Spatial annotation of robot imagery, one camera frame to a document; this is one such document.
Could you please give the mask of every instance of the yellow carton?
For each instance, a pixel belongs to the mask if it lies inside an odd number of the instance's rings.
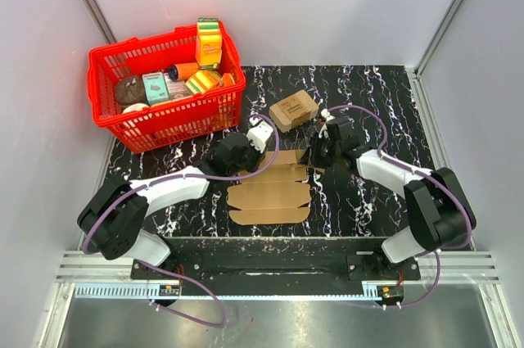
[[[198,18],[196,61],[201,70],[217,70],[222,58],[222,33],[217,18]]]

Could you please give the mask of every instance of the black and white marble pattern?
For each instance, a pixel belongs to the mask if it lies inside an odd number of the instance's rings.
[[[125,179],[173,173],[199,160],[229,131],[246,132],[246,118],[265,113],[275,102],[305,89],[323,107],[364,106],[388,128],[386,151],[410,164],[433,168],[408,77],[402,66],[256,66],[246,67],[242,122],[204,137],[134,155],[117,141],[107,172]],[[372,118],[350,113],[354,128],[376,146],[380,130]],[[314,122],[282,134],[281,149],[306,148]],[[228,217],[225,189],[200,200],[186,201],[147,218],[144,227],[166,237],[347,237],[390,236],[405,226],[404,201],[385,188],[347,173],[328,169],[309,172],[311,212],[302,224],[241,226]]]

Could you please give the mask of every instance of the cardboard box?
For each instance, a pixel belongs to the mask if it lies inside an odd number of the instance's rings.
[[[229,217],[240,225],[297,224],[307,219],[310,186],[302,183],[308,177],[307,169],[297,164],[303,153],[280,151],[265,172],[231,186],[228,204],[238,210],[230,210]],[[268,151],[260,166],[265,166],[272,155]]]
[[[269,116],[283,133],[313,119],[317,113],[317,103],[305,90],[300,90],[269,108]]]

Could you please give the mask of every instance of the brown round object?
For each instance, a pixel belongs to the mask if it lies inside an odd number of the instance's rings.
[[[115,86],[115,99],[121,106],[147,102],[142,77],[132,75],[121,79]]]

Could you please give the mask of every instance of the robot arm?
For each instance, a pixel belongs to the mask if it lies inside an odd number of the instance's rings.
[[[135,191],[102,221],[91,243],[107,260],[126,255],[155,266],[162,264],[172,249],[160,236],[143,230],[143,220],[169,205],[213,191],[213,177],[230,177],[243,170],[255,172],[264,159],[273,128],[263,120],[251,120],[251,125],[246,135],[229,134],[201,161],[179,172],[130,182],[115,176],[106,178],[78,217],[78,225],[88,234],[113,202]]]
[[[436,179],[459,200],[472,228],[476,219],[454,172],[432,171],[406,164],[366,145],[345,117],[323,111],[325,124],[310,139],[302,164],[328,168],[338,164],[352,174],[372,180],[406,200],[409,226],[382,243],[375,263],[398,264],[426,251],[434,251],[466,233],[464,217],[456,205],[435,185],[422,179],[422,172]]]

